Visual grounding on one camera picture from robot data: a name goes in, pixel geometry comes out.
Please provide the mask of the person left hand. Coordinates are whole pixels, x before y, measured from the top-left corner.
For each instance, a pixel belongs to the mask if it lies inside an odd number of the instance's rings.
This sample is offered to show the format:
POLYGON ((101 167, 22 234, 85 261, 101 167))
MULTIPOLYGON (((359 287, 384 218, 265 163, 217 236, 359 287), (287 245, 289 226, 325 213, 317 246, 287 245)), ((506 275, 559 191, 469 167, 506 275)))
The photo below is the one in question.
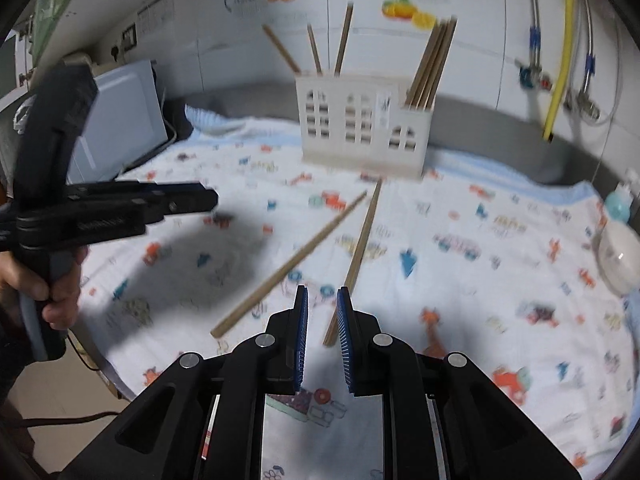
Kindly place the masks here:
POLYGON ((10 252, 1 254, 1 311, 11 322, 21 326, 18 296, 23 294, 35 301, 43 301, 42 318, 54 330, 67 330, 78 318, 81 265, 89 248, 82 246, 73 251, 74 263, 70 272, 49 286, 40 276, 17 262, 10 252))

